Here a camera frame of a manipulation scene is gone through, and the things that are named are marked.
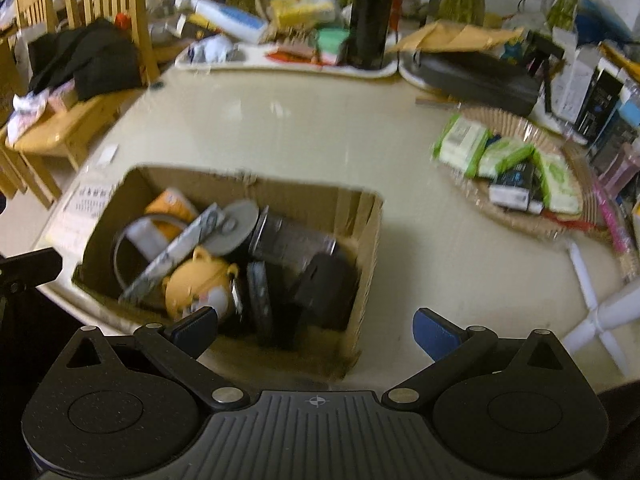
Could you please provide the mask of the small white card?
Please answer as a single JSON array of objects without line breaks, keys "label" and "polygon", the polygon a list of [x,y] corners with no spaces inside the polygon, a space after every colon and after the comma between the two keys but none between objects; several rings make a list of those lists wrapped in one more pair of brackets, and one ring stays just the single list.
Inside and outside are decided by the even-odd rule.
[{"label": "small white card", "polygon": [[107,167],[110,166],[115,155],[118,151],[117,144],[107,145],[101,152],[99,158],[96,160],[97,167]]}]

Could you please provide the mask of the black cylindrical adapter block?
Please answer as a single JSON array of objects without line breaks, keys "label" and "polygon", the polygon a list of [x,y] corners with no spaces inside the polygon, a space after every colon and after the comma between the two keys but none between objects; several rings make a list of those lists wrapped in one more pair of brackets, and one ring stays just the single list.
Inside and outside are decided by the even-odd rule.
[{"label": "black cylindrical adapter block", "polygon": [[322,330],[344,332],[359,286],[356,266],[347,259],[319,252],[300,276],[293,304],[303,319]]}]

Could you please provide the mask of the black rectangular block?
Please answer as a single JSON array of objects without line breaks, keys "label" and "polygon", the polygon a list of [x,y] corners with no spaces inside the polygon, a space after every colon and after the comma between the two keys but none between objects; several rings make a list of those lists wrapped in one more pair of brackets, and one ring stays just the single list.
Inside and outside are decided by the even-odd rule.
[{"label": "black rectangular block", "polygon": [[265,261],[253,261],[247,265],[246,277],[258,344],[292,350],[297,321],[282,268]]}]

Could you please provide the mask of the rolled white blue socks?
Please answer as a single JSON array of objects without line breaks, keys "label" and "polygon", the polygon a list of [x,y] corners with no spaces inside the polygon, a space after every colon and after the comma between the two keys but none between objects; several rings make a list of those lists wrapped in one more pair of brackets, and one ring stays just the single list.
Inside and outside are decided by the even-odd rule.
[{"label": "rolled white blue socks", "polygon": [[191,63],[223,63],[234,52],[233,42],[224,35],[206,37],[189,48]]}]

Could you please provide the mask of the brown cardboard box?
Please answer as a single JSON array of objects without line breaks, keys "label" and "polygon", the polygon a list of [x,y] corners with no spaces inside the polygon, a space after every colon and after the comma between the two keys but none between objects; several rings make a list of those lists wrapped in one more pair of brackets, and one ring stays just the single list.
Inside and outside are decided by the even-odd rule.
[{"label": "brown cardboard box", "polygon": [[242,174],[215,174],[193,168],[142,165],[130,169],[120,182],[94,228],[73,275],[73,284],[101,307],[100,319],[124,333],[159,314],[119,301],[122,289],[112,263],[114,238],[166,188],[176,188],[198,209],[227,206],[249,198],[275,214],[336,236],[341,249],[356,264],[359,287],[346,330],[305,330],[295,351],[260,348],[254,338],[219,337],[210,357],[232,374],[241,370],[282,370],[322,382],[342,379],[359,358],[358,340],[366,313],[378,256],[383,201],[359,188],[341,188],[303,181]]}]

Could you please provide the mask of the shiba dog plush pouch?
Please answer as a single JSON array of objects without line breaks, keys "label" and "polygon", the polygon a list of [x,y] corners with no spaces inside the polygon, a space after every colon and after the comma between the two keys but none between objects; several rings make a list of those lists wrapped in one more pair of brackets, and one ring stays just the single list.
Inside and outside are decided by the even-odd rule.
[{"label": "shiba dog plush pouch", "polygon": [[238,273],[236,264],[214,257],[198,246],[190,259],[163,279],[167,314],[179,321],[202,307],[211,307],[218,321],[224,322],[235,308],[232,283]]}]

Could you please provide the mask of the yellow box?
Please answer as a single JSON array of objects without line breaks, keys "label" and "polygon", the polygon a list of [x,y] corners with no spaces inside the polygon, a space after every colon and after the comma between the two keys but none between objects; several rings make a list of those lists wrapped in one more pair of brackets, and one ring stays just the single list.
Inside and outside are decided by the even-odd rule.
[{"label": "yellow box", "polygon": [[269,10],[278,29],[312,27],[336,19],[335,0],[270,0]]}]

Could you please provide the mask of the dark grey zip case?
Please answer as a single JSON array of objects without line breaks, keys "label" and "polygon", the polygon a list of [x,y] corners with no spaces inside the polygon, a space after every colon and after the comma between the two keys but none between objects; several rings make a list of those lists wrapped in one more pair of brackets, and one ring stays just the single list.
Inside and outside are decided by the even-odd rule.
[{"label": "dark grey zip case", "polygon": [[460,101],[501,108],[526,117],[538,101],[540,83],[521,66],[482,52],[416,52],[409,72],[429,87]]}]

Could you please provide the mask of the white printed paper label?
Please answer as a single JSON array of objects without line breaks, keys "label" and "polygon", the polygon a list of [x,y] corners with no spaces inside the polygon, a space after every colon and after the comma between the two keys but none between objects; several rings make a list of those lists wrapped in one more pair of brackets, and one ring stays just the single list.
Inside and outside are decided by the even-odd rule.
[{"label": "white printed paper label", "polygon": [[116,188],[116,182],[80,181],[54,215],[44,239],[57,250],[81,257]]}]

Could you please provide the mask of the white serving tray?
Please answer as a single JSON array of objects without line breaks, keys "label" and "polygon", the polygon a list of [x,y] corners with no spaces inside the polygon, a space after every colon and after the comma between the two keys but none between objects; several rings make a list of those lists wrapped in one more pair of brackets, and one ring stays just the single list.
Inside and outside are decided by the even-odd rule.
[{"label": "white serving tray", "polygon": [[318,65],[314,63],[288,62],[270,58],[276,50],[273,46],[237,44],[224,62],[195,63],[190,60],[189,49],[175,58],[174,66],[184,72],[213,73],[221,70],[252,70],[253,72],[291,72],[346,77],[355,79],[383,79],[399,72],[399,61],[393,53],[386,56],[379,70],[360,70],[352,66]]}]

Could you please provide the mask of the green white sponge pack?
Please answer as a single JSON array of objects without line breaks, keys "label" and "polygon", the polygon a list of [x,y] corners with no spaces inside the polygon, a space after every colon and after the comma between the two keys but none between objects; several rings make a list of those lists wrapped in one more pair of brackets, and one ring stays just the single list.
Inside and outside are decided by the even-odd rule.
[{"label": "green white sponge pack", "polygon": [[344,42],[349,31],[344,28],[325,27],[317,30],[316,43],[320,60],[326,65],[337,65],[343,57]]}]

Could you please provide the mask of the white blue lotion bottle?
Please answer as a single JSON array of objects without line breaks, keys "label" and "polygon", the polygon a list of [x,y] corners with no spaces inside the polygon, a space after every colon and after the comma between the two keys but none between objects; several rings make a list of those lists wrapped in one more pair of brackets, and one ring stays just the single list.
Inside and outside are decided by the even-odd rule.
[{"label": "white blue lotion bottle", "polygon": [[254,14],[212,0],[191,0],[194,11],[226,34],[248,44],[259,44],[268,23]]}]

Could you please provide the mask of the black tape roll white core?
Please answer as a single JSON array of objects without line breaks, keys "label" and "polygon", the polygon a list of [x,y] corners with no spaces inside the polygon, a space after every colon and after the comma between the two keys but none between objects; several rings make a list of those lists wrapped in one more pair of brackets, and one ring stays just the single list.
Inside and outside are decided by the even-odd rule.
[{"label": "black tape roll white core", "polygon": [[214,257],[231,254],[252,235],[260,209],[254,200],[236,200],[222,210],[221,225],[204,240],[201,246]]}]

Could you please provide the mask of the white black product box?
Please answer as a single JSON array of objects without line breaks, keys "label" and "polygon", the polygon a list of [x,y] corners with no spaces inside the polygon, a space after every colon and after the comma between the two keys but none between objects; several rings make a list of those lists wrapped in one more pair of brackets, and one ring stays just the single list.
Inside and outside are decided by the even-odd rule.
[{"label": "white black product box", "polygon": [[576,122],[594,72],[600,52],[593,46],[577,49],[566,58],[562,72],[551,83],[552,112],[564,122]]}]

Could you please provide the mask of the marbled grey white stick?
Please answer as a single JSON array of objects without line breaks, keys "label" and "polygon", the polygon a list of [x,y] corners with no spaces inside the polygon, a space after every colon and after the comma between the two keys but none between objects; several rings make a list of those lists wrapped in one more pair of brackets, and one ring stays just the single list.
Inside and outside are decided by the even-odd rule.
[{"label": "marbled grey white stick", "polygon": [[208,206],[195,220],[189,223],[144,269],[127,285],[118,301],[121,304],[140,304],[166,278],[179,263],[201,245],[213,232],[220,229],[228,216],[217,204]]}]

